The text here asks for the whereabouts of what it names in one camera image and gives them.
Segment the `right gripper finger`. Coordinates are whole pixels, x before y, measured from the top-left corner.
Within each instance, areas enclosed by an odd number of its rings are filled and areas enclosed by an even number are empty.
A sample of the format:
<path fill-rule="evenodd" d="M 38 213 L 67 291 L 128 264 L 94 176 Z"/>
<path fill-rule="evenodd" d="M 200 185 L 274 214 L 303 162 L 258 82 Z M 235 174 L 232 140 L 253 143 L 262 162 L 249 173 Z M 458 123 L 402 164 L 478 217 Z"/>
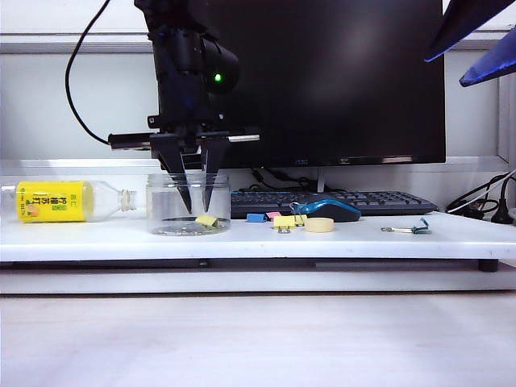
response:
<path fill-rule="evenodd" d="M 451 0 L 425 52 L 432 62 L 514 3 L 513 0 Z"/>
<path fill-rule="evenodd" d="M 466 71 L 459 83 L 463 87 L 468 87 L 514 72 L 515 29 L 513 28 Z"/>

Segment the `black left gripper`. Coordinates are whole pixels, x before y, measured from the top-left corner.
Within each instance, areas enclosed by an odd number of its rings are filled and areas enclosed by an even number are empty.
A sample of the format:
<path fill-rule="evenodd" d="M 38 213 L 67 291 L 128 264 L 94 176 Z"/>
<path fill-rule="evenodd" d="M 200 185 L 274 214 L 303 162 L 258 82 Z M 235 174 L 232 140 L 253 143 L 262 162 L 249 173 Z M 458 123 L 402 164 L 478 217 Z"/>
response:
<path fill-rule="evenodd" d="M 151 151 L 176 182 L 190 214 L 192 202 L 181 154 L 195 153 L 202 145 L 202 167 L 206 177 L 202 200 L 207 212 L 220 164 L 229 148 L 228 131 L 217 130 L 212 120 L 205 119 L 171 120 L 158 114 L 148 116 L 147 121 L 152 132 L 110 134 L 110 147 L 113 150 Z"/>

